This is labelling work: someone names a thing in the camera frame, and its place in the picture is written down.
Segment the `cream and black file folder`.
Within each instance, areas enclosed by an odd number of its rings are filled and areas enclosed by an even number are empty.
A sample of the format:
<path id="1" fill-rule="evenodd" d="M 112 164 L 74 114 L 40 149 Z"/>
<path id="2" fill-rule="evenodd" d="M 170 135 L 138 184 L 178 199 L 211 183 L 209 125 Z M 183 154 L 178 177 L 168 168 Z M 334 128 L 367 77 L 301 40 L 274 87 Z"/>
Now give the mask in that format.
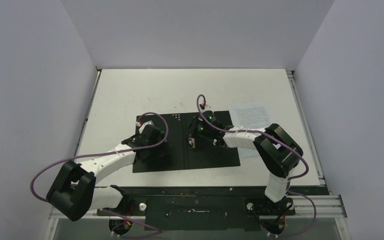
<path id="1" fill-rule="evenodd" d="M 137 154 L 132 172 L 239 167 L 240 156 L 236 148 L 215 146 L 212 140 L 195 134 L 200 128 L 195 120 L 198 115 L 197 112 L 163 114 L 169 130 L 166 142 L 151 148 L 153 153 L 146 158 Z"/>

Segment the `printed white paper sheet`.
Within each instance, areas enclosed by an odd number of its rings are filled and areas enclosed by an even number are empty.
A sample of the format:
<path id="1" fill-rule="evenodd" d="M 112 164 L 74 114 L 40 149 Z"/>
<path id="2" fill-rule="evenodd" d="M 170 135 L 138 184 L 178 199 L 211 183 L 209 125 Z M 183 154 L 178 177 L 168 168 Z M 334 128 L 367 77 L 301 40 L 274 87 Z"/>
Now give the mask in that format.
<path id="1" fill-rule="evenodd" d="M 254 102 L 228 107 L 233 126 L 246 129 L 265 129 L 274 121 L 265 102 Z"/>

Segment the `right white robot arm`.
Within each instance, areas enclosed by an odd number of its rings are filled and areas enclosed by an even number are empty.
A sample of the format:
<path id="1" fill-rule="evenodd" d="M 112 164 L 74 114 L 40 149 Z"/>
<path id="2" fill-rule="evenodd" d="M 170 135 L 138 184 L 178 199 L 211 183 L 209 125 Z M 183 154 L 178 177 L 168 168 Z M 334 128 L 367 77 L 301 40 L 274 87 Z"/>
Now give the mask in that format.
<path id="1" fill-rule="evenodd" d="M 294 169 L 303 158 L 304 151 L 277 123 L 266 128 L 252 129 L 224 125 L 211 110 L 193 117 L 190 138 L 203 140 L 224 149 L 257 151 L 269 171 L 262 207 L 270 215 L 283 207 Z"/>

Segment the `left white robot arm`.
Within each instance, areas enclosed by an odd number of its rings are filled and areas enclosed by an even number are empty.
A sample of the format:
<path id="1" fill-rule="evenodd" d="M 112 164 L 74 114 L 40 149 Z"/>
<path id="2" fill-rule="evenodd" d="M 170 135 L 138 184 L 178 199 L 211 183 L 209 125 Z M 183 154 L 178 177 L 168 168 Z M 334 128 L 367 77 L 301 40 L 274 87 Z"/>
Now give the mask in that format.
<path id="1" fill-rule="evenodd" d="M 97 187 L 104 178 L 132 165 L 139 155 L 148 156 L 162 145 L 167 134 L 152 121 L 143 123 L 138 133 L 124 139 L 103 156 L 80 163 L 64 163 L 52 183 L 46 201 L 71 221 L 82 218 L 89 210 L 111 209 L 116 215 L 129 210 L 127 194 L 118 186 Z"/>

